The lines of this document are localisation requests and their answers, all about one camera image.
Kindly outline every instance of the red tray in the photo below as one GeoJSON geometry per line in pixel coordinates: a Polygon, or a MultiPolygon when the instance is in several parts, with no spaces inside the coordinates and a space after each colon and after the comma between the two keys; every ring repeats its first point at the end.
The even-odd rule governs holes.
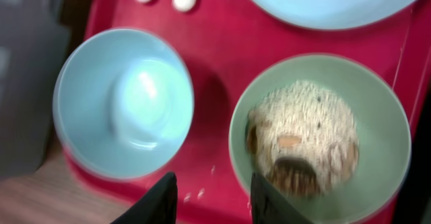
{"type": "MultiPolygon", "coordinates": [[[[87,173],[70,156],[88,186],[135,202],[167,171],[178,178],[178,218],[191,223],[251,223],[248,196],[236,181],[228,153],[228,128],[246,86],[272,64],[297,54],[326,52],[373,69],[399,96],[414,133],[431,67],[431,0],[355,30],[321,32],[280,22],[250,0],[198,0],[179,13],[172,0],[93,0],[86,38],[113,27],[134,27],[167,40],[189,68],[195,90],[190,133],[163,169],[133,182],[109,182],[87,173]]],[[[395,201],[366,223],[390,223],[395,201]]]]}

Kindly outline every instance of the rice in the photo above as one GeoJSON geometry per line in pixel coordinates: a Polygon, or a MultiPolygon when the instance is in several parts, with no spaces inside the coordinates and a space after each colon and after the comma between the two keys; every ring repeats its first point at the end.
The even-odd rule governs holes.
{"type": "Polygon", "coordinates": [[[354,115],[334,92],[309,81],[271,92],[249,113],[256,162],[264,176],[281,157],[299,157],[314,169],[321,192],[354,172],[358,136],[354,115]]]}

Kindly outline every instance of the wooden floor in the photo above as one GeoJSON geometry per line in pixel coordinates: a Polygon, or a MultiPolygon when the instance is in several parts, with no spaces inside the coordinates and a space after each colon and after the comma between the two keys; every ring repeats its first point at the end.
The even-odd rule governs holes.
{"type": "Polygon", "coordinates": [[[107,198],[71,176],[54,137],[47,160],[35,174],[0,183],[0,223],[110,223],[128,207],[107,198]]]}

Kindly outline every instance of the bowl of rice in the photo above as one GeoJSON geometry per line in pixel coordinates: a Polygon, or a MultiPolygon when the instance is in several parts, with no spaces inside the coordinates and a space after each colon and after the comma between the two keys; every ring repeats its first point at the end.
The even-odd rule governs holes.
{"type": "Polygon", "coordinates": [[[353,223],[402,185],[411,135],[400,101],[377,74],[313,54],[277,63],[246,88],[229,152],[246,192],[259,172],[310,221],[353,223]]]}

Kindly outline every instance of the bowl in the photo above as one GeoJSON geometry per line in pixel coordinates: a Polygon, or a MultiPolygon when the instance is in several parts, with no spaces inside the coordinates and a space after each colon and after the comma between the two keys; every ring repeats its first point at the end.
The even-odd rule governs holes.
{"type": "Polygon", "coordinates": [[[305,28],[342,30],[401,11],[415,0],[252,0],[272,16],[305,28]]]}
{"type": "Polygon", "coordinates": [[[241,186],[250,192],[255,171],[246,150],[248,112],[269,92],[297,80],[333,90],[352,109],[359,138],[356,171],[346,183],[323,196],[286,200],[315,223],[352,223],[377,212],[397,192],[411,153],[409,124],[392,89],[370,69],[330,55],[306,55],[264,71],[241,95],[232,116],[229,153],[241,186]]]}
{"type": "Polygon", "coordinates": [[[101,177],[150,174],[180,149],[194,108],[179,55],[148,32],[113,29],[79,46],[55,86],[53,114],[68,152],[101,177]]]}

